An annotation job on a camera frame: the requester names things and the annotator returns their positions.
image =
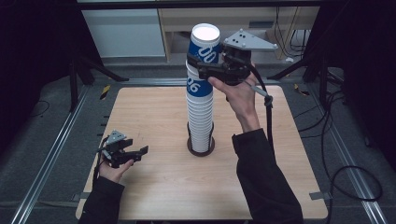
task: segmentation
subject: blue printed text on cup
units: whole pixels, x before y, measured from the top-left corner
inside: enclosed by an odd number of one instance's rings
[[[198,57],[204,63],[218,63],[219,62],[220,44],[212,47],[199,47],[192,41],[189,46],[189,53]]]
[[[187,78],[187,92],[195,97],[204,97],[213,91],[213,86],[206,80]]]

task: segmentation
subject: black sleeve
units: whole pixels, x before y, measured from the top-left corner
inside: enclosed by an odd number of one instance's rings
[[[78,224],[116,224],[124,186],[99,176],[84,204]]]
[[[236,173],[256,223],[304,223],[301,206],[276,165],[263,129],[233,136]]]

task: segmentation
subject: black base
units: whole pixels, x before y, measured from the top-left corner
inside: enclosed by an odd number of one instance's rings
[[[209,139],[208,139],[211,144],[208,147],[207,151],[205,151],[205,152],[197,152],[192,149],[191,132],[190,132],[189,123],[187,123],[187,129],[189,131],[189,139],[187,140],[187,148],[189,149],[189,152],[192,155],[197,156],[197,157],[204,157],[204,156],[207,156],[210,153],[212,153],[212,151],[215,149],[215,139],[212,137],[213,130],[215,129],[214,123],[212,123],[212,130],[210,131],[210,135],[209,135]]]

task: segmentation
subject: tabletop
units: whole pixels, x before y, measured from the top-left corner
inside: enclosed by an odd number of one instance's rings
[[[305,219],[327,216],[323,200],[312,201],[318,183],[282,89],[267,86],[273,102],[273,136],[276,161],[300,202]],[[256,107],[266,131],[263,98]],[[117,130],[134,139],[126,151],[148,146],[148,154],[122,177],[125,186],[120,219],[220,220],[251,219],[236,176],[237,156],[232,135],[242,132],[225,95],[214,90],[214,151],[193,156],[187,148],[186,87],[123,88],[114,104],[105,134]],[[92,170],[84,192],[92,189]],[[80,217],[84,199],[76,216]]]

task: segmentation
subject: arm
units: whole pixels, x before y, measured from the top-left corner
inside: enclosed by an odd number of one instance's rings
[[[254,221],[304,223],[301,206],[276,165],[263,129],[233,136],[236,173]]]
[[[111,168],[107,162],[99,167],[99,178],[84,204],[78,224],[116,224],[119,219],[120,199],[124,186],[119,184],[122,174],[134,164],[130,160],[120,168]]]
[[[216,78],[208,80],[226,94],[242,127],[242,134],[233,136],[238,155],[236,172],[247,199],[250,214],[259,223],[304,223],[301,206],[285,176],[276,165],[254,105],[255,92],[246,83],[228,86]],[[248,83],[256,78],[250,75]]]

